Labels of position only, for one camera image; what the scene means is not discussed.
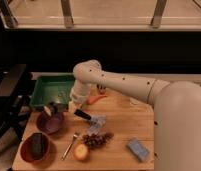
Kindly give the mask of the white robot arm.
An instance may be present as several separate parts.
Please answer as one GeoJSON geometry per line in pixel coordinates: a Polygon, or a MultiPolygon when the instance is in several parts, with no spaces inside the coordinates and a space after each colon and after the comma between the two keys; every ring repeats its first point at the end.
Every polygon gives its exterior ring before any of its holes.
{"type": "Polygon", "coordinates": [[[106,72],[97,60],[75,65],[73,75],[70,97],[77,105],[99,84],[153,106],[155,171],[201,171],[200,85],[106,72]]]}

